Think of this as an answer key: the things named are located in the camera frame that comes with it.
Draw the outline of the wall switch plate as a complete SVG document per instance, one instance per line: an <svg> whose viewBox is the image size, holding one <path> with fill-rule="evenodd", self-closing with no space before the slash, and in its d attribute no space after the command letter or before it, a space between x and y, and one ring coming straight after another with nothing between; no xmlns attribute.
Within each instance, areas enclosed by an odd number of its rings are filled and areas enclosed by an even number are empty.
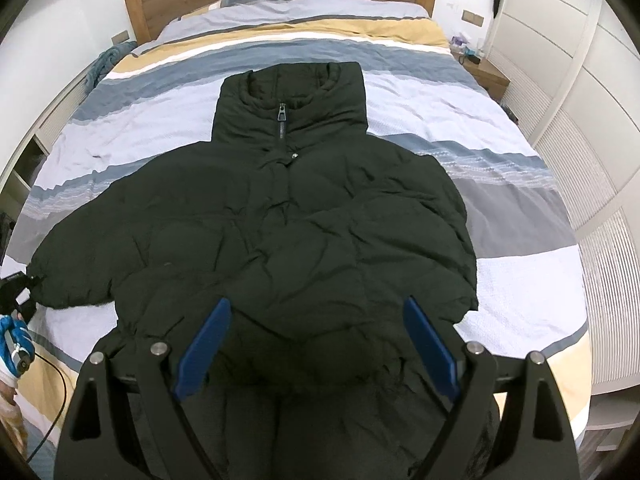
<svg viewBox="0 0 640 480"><path fill-rule="evenodd" d="M484 24L484 18L480 14L476 14L468 10L464 10L462 12L461 19L462 21L477 27L482 27Z"/></svg>
<svg viewBox="0 0 640 480"><path fill-rule="evenodd" d="M115 36L112 37L112 44L122 44L125 41L129 40L129 34L126 30L119 32Z"/></svg>

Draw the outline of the right wall switch plate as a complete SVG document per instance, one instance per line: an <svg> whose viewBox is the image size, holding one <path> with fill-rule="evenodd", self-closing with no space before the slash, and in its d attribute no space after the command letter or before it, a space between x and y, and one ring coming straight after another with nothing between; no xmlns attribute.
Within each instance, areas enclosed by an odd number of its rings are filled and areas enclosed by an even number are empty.
<svg viewBox="0 0 640 480"><path fill-rule="evenodd" d="M464 10L462 12L461 19L462 21L477 27L482 27L484 24L484 18L480 14L476 14L468 10Z"/></svg>

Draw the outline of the wooden nightstand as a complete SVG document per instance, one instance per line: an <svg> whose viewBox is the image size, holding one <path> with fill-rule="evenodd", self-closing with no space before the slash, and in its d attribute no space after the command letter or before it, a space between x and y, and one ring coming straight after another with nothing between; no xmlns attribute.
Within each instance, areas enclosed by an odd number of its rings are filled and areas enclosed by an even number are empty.
<svg viewBox="0 0 640 480"><path fill-rule="evenodd" d="M480 58L470 52L452 50L451 53L489 94L491 99L496 102L503 99L510 79L503 72L500 72L494 64L491 64L486 58Z"/></svg>

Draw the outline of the left wall switch plate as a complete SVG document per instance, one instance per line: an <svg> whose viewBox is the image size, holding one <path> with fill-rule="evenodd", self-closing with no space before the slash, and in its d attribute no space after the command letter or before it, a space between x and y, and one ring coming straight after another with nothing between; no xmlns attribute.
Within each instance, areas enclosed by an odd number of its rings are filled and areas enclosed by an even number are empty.
<svg viewBox="0 0 640 480"><path fill-rule="evenodd" d="M112 44L122 44L125 41L129 40L129 34L126 30L119 32L115 36L112 37Z"/></svg>

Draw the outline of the black puffer jacket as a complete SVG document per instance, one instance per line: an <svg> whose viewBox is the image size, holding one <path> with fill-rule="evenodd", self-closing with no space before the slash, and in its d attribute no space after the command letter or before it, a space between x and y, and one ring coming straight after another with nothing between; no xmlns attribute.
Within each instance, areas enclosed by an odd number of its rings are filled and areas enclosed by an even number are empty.
<svg viewBox="0 0 640 480"><path fill-rule="evenodd" d="M402 322L477 306L463 200L431 156L368 131L355 63L227 78L212 137L153 158L52 229L38 304L114 304L98 344L178 359L218 302L232 321L186 416L226 479L405 479L445 411Z"/></svg>

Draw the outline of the teal cloth on shelf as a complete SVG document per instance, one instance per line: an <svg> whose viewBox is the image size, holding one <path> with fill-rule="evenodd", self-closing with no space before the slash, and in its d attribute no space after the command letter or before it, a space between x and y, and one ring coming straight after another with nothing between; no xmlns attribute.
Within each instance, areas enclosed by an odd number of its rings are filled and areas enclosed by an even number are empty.
<svg viewBox="0 0 640 480"><path fill-rule="evenodd" d="M96 85L132 50L137 47L135 41L124 41L103 51L91 64L84 80L85 95L96 88Z"/></svg>

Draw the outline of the white wardrobe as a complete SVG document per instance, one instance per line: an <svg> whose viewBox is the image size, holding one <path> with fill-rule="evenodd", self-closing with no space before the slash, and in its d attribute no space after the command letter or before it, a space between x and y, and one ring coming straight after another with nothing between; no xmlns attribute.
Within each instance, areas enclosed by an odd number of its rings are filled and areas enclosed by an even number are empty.
<svg viewBox="0 0 640 480"><path fill-rule="evenodd" d="M489 61L558 181L584 268L592 349L582 475L639 441L639 52L606 0L497 0Z"/></svg>

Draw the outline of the striped duvet cover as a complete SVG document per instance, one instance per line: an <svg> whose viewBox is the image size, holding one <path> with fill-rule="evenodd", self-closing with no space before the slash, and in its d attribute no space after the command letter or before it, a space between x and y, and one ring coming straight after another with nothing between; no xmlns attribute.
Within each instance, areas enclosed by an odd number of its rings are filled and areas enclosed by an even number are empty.
<svg viewBox="0 0 640 480"><path fill-rule="evenodd" d="M411 3L192 13L18 217L74 392L58 479L575 479L591 352L553 174Z"/></svg>

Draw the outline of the white low shelf unit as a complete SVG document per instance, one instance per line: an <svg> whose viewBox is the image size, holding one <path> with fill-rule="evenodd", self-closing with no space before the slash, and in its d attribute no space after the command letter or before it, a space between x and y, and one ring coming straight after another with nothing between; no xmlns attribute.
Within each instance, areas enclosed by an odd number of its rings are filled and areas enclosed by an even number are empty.
<svg viewBox="0 0 640 480"><path fill-rule="evenodd" d="M1 213L16 221L66 122L85 101L87 65L41 112L1 170Z"/></svg>

